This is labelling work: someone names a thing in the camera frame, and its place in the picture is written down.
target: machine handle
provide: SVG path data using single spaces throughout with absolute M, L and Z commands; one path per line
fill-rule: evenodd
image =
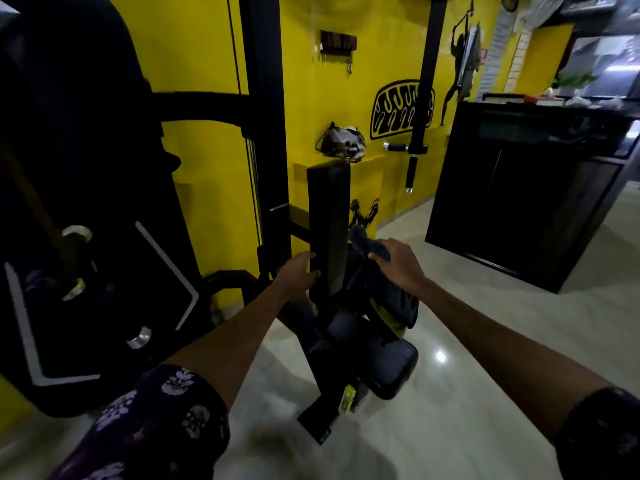
M 388 152 L 405 152 L 409 145 L 404 143 L 385 143 L 382 145 Z
M 408 194 L 413 192 L 413 179 L 415 177 L 415 169 L 418 166 L 418 157 L 411 155 L 409 158 L 409 168 L 406 171 L 406 185 L 404 191 Z

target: floor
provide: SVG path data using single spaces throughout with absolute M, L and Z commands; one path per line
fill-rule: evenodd
M 432 201 L 378 236 L 409 243 L 427 275 L 470 305 L 640 395 L 637 186 L 620 195 L 558 295 L 425 243 Z M 427 307 L 405 338 L 420 360 L 402 391 L 389 402 L 369 397 L 319 447 L 296 421 L 317 396 L 311 371 L 295 336 L 274 323 L 231 414 L 215 478 L 560 478 L 551 446 Z M 28 462 L 0 461 L 0 479 L 44 478 L 87 424 L 69 425 Z

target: right hand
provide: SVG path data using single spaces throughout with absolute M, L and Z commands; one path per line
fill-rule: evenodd
M 391 261 L 385 261 L 376 254 L 369 253 L 380 269 L 393 282 L 407 293 L 418 295 L 420 287 L 428 281 L 422 272 L 418 259 L 413 254 L 411 247 L 404 242 L 395 239 L 381 239 L 380 242 L 391 254 Z

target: drawstring bag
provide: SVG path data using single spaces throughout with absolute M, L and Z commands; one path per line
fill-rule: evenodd
M 322 145 L 318 150 L 320 140 L 322 140 Z M 345 158 L 351 163 L 362 160 L 366 147 L 364 136 L 358 131 L 358 128 L 354 126 L 340 128 L 333 121 L 316 143 L 316 151 L 328 157 Z

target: silver stripe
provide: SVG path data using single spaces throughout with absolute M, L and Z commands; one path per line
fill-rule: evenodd
M 50 378 L 44 376 L 44 374 L 42 373 L 42 368 L 40 366 L 40 359 L 38 357 L 36 342 L 33 339 L 33 332 L 31 331 L 31 323 L 29 322 L 27 307 L 24 304 L 24 297 L 22 296 L 20 279 L 9 263 L 4 263 L 4 270 L 6 272 L 7 282 L 9 283 L 9 291 L 11 291 L 13 309 L 15 311 L 15 318 L 18 321 L 20 336 L 22 337 L 22 346 L 24 347 L 24 356 L 27 359 L 27 368 L 29 370 L 29 375 L 31 376 L 31 382 L 33 382 L 33 384 L 36 386 L 42 387 L 58 386 L 60 384 L 71 384 L 75 382 L 85 382 L 100 379 L 100 374 L 95 374 L 92 376 L 73 376 L 59 378 Z
M 169 259 L 169 256 L 166 255 L 166 253 L 158 245 L 156 240 L 153 237 L 151 237 L 151 234 L 149 234 L 147 229 L 145 229 L 145 227 L 142 224 L 140 224 L 140 221 L 136 222 L 136 227 L 140 231 L 140 234 L 142 234 L 142 236 L 148 241 L 148 243 L 151 244 L 151 247 L 156 251 L 158 256 L 162 258 L 162 261 L 164 261 L 164 263 L 168 266 L 168 268 L 171 269 L 171 271 L 176 275 L 176 277 L 180 280 L 180 282 L 184 285 L 184 287 L 187 288 L 187 291 L 191 293 L 191 297 L 192 297 L 191 303 L 189 304 L 189 306 L 187 307 L 187 310 L 185 311 L 184 315 L 180 319 L 178 326 L 175 328 L 176 330 L 180 330 L 180 327 L 182 327 L 182 324 L 185 322 L 185 320 L 187 320 L 187 317 L 193 310 L 193 307 L 196 306 L 196 302 L 199 297 L 198 292 L 196 291 L 196 288 L 194 288 L 193 285 L 187 281 L 187 278 L 184 277 L 184 275 L 180 272 L 177 266 L 173 264 L 171 259 Z

